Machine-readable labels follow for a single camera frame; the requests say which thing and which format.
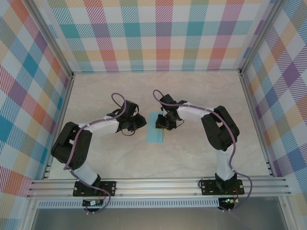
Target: white tabletop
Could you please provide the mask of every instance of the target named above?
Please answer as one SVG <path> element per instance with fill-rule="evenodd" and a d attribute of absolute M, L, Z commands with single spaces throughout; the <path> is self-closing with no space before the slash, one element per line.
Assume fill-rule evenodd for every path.
<path fill-rule="evenodd" d="M 240 135 L 233 165 L 247 175 L 268 175 L 268 169 L 236 71 L 119 72 L 77 75 L 64 124 L 86 123 L 118 107 L 111 100 L 119 92 L 136 102 L 146 119 L 160 104 L 152 91 L 169 93 L 174 100 L 215 108 L 223 105 L 237 124 Z M 178 129 L 164 131 L 163 143 L 146 142 L 146 126 L 132 137 L 122 133 L 102 138 L 93 135 L 87 160 L 102 178 L 157 178 L 213 176 L 215 149 L 201 122 L 185 121 Z M 49 179 L 72 178 L 64 164 L 53 160 Z"/>

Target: blue block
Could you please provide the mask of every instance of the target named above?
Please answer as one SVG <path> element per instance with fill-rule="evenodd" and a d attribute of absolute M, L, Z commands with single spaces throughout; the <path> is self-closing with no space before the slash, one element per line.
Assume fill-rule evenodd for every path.
<path fill-rule="evenodd" d="M 147 142 L 155 142 L 155 143 L 162 143 L 163 142 L 163 130 L 155 128 L 155 122 L 158 118 L 159 114 L 163 114 L 162 111 L 149 113 L 149 119 L 147 122 Z"/>

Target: plaid wall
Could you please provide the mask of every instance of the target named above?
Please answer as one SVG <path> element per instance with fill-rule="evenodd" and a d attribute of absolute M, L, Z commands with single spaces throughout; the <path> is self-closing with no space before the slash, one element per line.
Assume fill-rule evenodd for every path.
<path fill-rule="evenodd" d="M 50 150 L 68 77 L 21 0 L 0 0 L 0 230 L 17 228 Z"/>
<path fill-rule="evenodd" d="M 269 1 L 35 0 L 82 72 L 237 69 Z"/>
<path fill-rule="evenodd" d="M 307 229 L 307 1 L 288 0 L 245 76 L 278 176 Z"/>
<path fill-rule="evenodd" d="M 252 36 L 252 38 L 251 38 L 251 40 L 250 40 L 250 42 L 249 42 L 249 44 L 248 44 L 248 47 L 247 47 L 247 49 L 245 50 L 245 53 L 244 53 L 244 55 L 243 55 L 243 58 L 242 58 L 242 60 L 241 60 L 241 62 L 240 62 L 240 65 L 239 65 L 239 67 L 238 67 L 239 69 L 242 68 L 242 66 L 243 66 L 243 64 L 244 64 L 244 62 L 245 62 L 245 60 L 246 60 L 246 57 L 247 57 L 248 54 L 249 54 L 250 49 L 253 47 L 253 45 L 254 45 L 254 43 L 255 43 L 257 37 L 258 37 L 258 34 L 259 34 L 261 28 L 262 28 L 263 25 L 264 25 L 265 20 L 268 18 L 269 14 L 270 14 L 270 12 L 271 12 L 271 9 L 272 9 L 274 3 L 275 3 L 275 0 L 270 0 L 270 3 L 268 4 L 267 8 L 265 9 L 265 12 L 264 12 L 264 14 L 262 15 L 261 20 L 260 20 L 260 22 L 259 22 L 259 24 L 258 24 L 258 26 L 257 26 L 257 29 L 255 30 L 255 32 L 254 32 L 254 34 L 253 34 L 253 36 Z"/>

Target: black mounting plate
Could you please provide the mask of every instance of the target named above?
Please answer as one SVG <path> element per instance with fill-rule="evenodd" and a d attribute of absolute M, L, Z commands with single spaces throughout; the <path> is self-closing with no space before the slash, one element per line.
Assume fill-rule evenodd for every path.
<path fill-rule="evenodd" d="M 201 194 L 203 196 L 207 195 L 237 195 L 235 189 L 230 189 L 226 193 L 222 193 L 220 189 L 215 185 L 215 180 L 201 180 L 199 185 L 201 186 Z M 243 195 L 244 187 L 242 180 L 236 180 L 234 186 L 238 190 L 239 195 Z"/>
<path fill-rule="evenodd" d="M 116 181 L 101 181 L 99 187 L 108 191 L 111 196 L 115 196 Z M 89 188 L 81 182 L 76 181 L 72 196 L 99 196 L 99 194 L 99 191 Z"/>

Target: purple cable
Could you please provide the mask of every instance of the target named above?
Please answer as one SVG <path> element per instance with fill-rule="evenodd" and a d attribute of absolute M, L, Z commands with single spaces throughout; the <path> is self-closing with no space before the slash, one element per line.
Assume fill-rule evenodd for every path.
<path fill-rule="evenodd" d="M 226 129 L 227 129 L 227 131 L 229 132 L 229 135 L 230 135 L 230 137 L 231 137 L 233 146 L 234 146 L 234 149 L 233 149 L 232 154 L 231 154 L 230 159 L 229 159 L 229 167 L 230 167 L 230 169 L 231 169 L 232 171 L 234 171 L 236 174 L 238 174 L 238 175 L 240 175 L 240 176 L 246 177 L 246 178 L 249 180 L 249 182 L 250 182 L 250 191 L 248 192 L 248 195 L 246 196 L 246 199 L 245 199 L 239 206 L 233 208 L 232 210 L 239 209 L 239 208 L 248 200 L 248 198 L 250 197 L 250 194 L 251 194 L 252 189 L 253 189 L 253 182 L 252 182 L 252 180 L 251 180 L 251 178 L 250 178 L 249 176 L 237 172 L 237 171 L 232 167 L 232 164 L 231 164 L 231 163 L 232 163 L 232 159 L 233 159 L 233 157 L 234 157 L 234 155 L 235 155 L 235 152 L 236 152 L 236 140 L 235 140 L 235 137 L 234 137 L 233 133 L 231 132 L 231 130 L 230 130 L 228 124 L 227 124 L 227 123 L 221 118 L 221 116 L 219 116 L 215 111 L 212 111 L 212 110 L 207 109 L 207 108 L 203 108 L 203 107 L 199 107 L 199 106 L 191 105 L 191 104 L 190 104 L 190 105 L 187 105 L 187 104 L 166 104 L 166 103 L 164 103 L 164 102 L 161 102 L 161 101 L 155 96 L 155 94 L 154 94 L 155 92 L 160 93 L 162 96 L 164 96 L 164 95 L 163 95 L 163 93 L 162 93 L 161 91 L 159 91 L 159 90 L 154 90 L 154 91 L 153 91 L 153 96 L 154 96 L 154 98 L 155 98 L 160 104 L 167 105 L 167 106 L 190 107 L 190 108 L 194 108 L 194 109 L 199 109 L 199 110 L 203 110 L 203 111 L 208 111 L 208 112 L 212 113 L 213 115 L 215 115 L 215 116 L 223 123 L 223 125 L 226 127 Z"/>
<path fill-rule="evenodd" d="M 76 134 L 74 143 L 73 143 L 73 145 L 72 145 L 71 154 L 69 155 L 69 158 L 68 158 L 68 160 L 67 160 L 67 162 L 66 162 L 66 164 L 65 164 L 65 166 L 64 166 L 64 170 L 67 170 L 69 164 L 71 163 L 71 160 L 72 160 L 72 157 L 73 157 L 73 153 L 75 152 L 76 143 L 77 143 L 78 137 L 79 137 L 80 133 L 82 132 L 82 130 L 84 130 L 86 127 L 88 127 L 88 126 L 90 126 L 90 125 L 93 125 L 93 124 L 95 124 L 95 123 L 98 123 L 98 122 L 101 122 L 101 121 L 110 121 L 110 120 L 114 120 L 114 119 L 116 119 L 116 118 L 118 118 L 118 117 L 120 117 L 120 116 L 123 115 L 123 113 L 124 113 L 125 110 L 126 110 L 126 106 L 127 106 L 126 100 L 125 100 L 124 96 L 121 95 L 120 93 L 117 93 L 117 92 L 113 93 L 113 94 L 111 95 L 111 98 L 112 98 L 112 100 L 115 102 L 115 104 L 117 104 L 119 107 L 120 107 L 120 105 L 114 100 L 114 97 L 113 97 L 114 95 L 118 95 L 118 96 L 120 96 L 120 97 L 124 100 L 124 109 L 123 109 L 123 111 L 122 111 L 120 114 L 118 114 L 117 116 L 115 116 L 115 117 L 107 118 L 107 119 L 99 119 L 99 120 L 96 120 L 96 121 L 92 121 L 92 122 L 90 122 L 90 123 L 84 125 L 83 127 L 81 127 L 81 128 L 79 129 L 79 131 L 77 132 L 77 134 Z"/>
<path fill-rule="evenodd" d="M 75 140 L 74 140 L 73 145 L 72 145 L 71 154 L 70 154 L 70 156 L 69 156 L 69 158 L 68 158 L 68 160 L 67 160 L 67 162 L 66 162 L 66 164 L 65 164 L 65 166 L 64 166 L 64 170 L 67 170 L 69 164 L 71 163 L 71 160 L 72 160 L 72 157 L 73 157 L 75 148 L 76 148 L 76 143 L 77 143 L 78 137 L 79 137 L 79 135 L 80 135 L 80 133 L 81 133 L 82 130 L 84 130 L 85 128 L 87 128 L 87 127 L 90 126 L 90 125 L 93 125 L 93 124 L 98 123 L 98 122 L 101 122 L 101 121 L 110 121 L 110 120 L 114 120 L 114 119 L 120 117 L 120 116 L 125 112 L 126 107 L 127 107 L 127 103 L 126 103 L 126 100 L 125 100 L 124 96 L 121 95 L 120 93 L 117 93 L 117 92 L 115 92 L 115 93 L 113 93 L 113 94 L 111 95 L 112 100 L 113 100 L 113 101 L 115 102 L 115 104 L 117 104 L 119 107 L 120 107 L 120 105 L 115 101 L 114 95 L 118 95 L 118 96 L 120 96 L 120 97 L 124 100 L 124 109 L 123 109 L 123 111 L 122 111 L 120 114 L 116 115 L 115 117 L 107 118 L 107 119 L 99 119 L 99 120 L 96 120 L 96 121 L 92 121 L 92 122 L 90 122 L 89 124 L 86 124 L 86 125 L 84 125 L 83 127 L 81 127 L 81 128 L 79 129 L 79 131 L 77 132 L 77 134 L 76 134 Z M 92 186 L 92 185 L 87 184 L 86 182 L 84 182 L 83 180 L 81 180 L 72 170 L 70 170 L 70 173 L 71 173 L 76 179 L 80 180 L 80 182 L 81 182 L 82 184 L 84 184 L 85 186 L 88 186 L 88 187 L 90 187 L 90 188 L 93 188 L 93 189 L 99 190 L 99 191 L 101 191 L 101 192 L 104 192 L 104 193 L 107 194 L 108 197 L 109 197 L 108 202 L 107 202 L 102 208 L 100 208 L 97 212 L 90 212 L 90 211 L 87 210 L 87 207 L 86 207 L 85 210 L 87 211 L 87 213 L 91 213 L 91 214 L 99 213 L 99 212 L 101 212 L 102 210 L 104 210 L 104 209 L 109 205 L 109 203 L 110 203 L 110 201 L 111 201 L 111 195 L 110 195 L 110 193 L 109 193 L 108 191 L 106 191 L 106 190 L 104 190 L 104 189 L 102 189 L 102 188 L 98 188 L 98 187 L 95 187 L 95 186 Z"/>

